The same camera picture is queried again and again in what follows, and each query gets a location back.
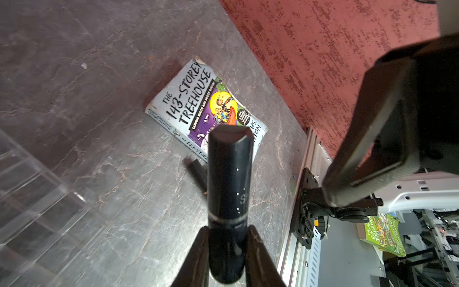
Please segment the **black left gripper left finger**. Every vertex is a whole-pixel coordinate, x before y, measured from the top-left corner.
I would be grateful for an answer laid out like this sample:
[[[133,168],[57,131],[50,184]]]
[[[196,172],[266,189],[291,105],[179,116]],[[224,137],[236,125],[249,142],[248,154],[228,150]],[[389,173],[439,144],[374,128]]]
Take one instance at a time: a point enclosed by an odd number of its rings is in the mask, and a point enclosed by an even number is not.
[[[209,228],[202,227],[171,287],[209,286]]]

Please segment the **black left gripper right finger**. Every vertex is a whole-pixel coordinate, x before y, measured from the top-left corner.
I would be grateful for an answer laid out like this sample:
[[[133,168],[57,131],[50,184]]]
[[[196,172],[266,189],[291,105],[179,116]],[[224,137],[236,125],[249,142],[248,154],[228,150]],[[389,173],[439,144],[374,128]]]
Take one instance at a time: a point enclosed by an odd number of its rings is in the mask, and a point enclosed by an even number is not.
[[[286,287],[255,226],[247,229],[247,287]]]

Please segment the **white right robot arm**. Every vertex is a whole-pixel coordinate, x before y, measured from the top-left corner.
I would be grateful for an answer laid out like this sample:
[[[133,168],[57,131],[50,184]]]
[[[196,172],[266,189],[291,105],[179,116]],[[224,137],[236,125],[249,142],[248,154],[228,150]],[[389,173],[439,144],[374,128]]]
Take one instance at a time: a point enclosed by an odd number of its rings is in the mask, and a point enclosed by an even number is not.
[[[436,6],[438,38],[392,50],[366,72],[322,182],[330,207],[350,207],[421,167],[458,174],[459,4]]]

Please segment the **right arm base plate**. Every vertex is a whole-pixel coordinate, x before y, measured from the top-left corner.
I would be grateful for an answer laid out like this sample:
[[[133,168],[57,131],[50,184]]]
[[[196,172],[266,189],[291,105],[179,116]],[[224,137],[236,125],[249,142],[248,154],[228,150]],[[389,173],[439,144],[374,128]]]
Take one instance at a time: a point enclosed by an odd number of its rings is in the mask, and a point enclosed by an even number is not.
[[[323,237],[327,231],[325,217],[352,223],[367,223],[370,216],[378,215],[378,208],[383,200],[374,194],[342,208],[330,207],[325,200],[323,190],[309,168],[305,167],[300,179],[300,189],[295,199],[294,214],[290,232],[306,249],[313,245],[314,231]]]

